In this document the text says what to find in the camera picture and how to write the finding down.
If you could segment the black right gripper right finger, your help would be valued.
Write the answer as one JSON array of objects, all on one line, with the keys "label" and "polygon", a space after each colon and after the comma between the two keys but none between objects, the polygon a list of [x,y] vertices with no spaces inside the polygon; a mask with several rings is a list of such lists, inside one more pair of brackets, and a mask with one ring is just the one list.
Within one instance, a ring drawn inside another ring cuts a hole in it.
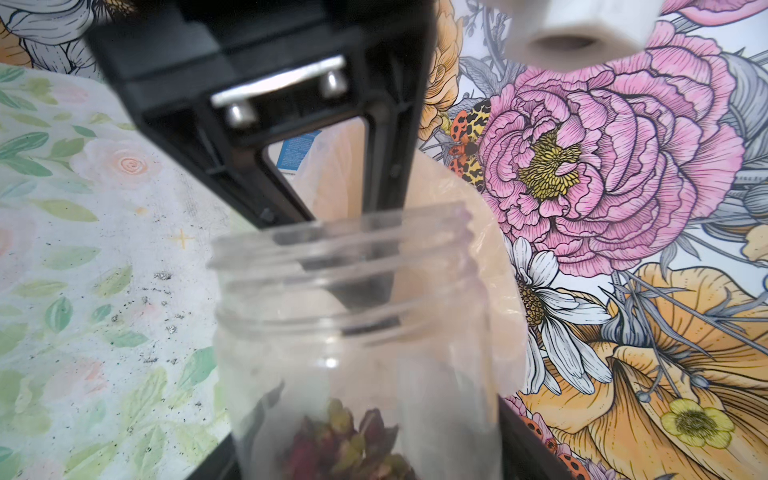
[{"label": "black right gripper right finger", "polygon": [[[504,398],[498,399],[499,425],[502,433],[503,478],[567,480],[570,471],[526,427]],[[240,479],[232,436],[228,435],[187,477],[188,480]]]}]

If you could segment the bin with pink bag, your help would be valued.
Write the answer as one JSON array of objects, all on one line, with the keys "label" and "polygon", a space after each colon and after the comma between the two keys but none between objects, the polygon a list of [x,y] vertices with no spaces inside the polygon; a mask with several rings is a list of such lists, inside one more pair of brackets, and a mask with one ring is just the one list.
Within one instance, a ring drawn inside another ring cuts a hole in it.
[{"label": "bin with pink bag", "polygon": [[[366,126],[360,119],[333,125],[316,137],[295,175],[289,180],[302,201],[319,220],[332,221],[361,214]],[[420,216],[428,207],[462,203],[471,214],[468,247],[489,300],[491,357],[498,392],[512,395],[522,389],[527,373],[527,325],[518,284],[505,238],[490,207],[467,182],[420,150],[414,152],[405,213],[416,237],[407,248],[431,249],[447,234],[437,229],[433,216]]]}]

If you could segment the clear jar with rose tea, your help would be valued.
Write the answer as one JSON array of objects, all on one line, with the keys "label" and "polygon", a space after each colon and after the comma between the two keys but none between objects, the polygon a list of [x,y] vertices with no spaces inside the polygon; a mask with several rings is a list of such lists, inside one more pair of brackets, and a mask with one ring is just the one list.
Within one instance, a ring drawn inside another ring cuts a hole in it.
[{"label": "clear jar with rose tea", "polygon": [[216,240],[213,347],[245,479],[498,479],[471,214],[405,210]]}]

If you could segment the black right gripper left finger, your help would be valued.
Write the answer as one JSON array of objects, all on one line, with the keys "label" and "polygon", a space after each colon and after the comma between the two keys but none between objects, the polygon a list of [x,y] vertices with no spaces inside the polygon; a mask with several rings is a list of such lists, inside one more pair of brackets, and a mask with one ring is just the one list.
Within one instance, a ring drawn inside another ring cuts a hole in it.
[{"label": "black right gripper left finger", "polygon": [[254,226],[313,218],[269,146],[355,118],[363,212],[403,207],[432,2],[140,1],[85,39],[138,130]]}]

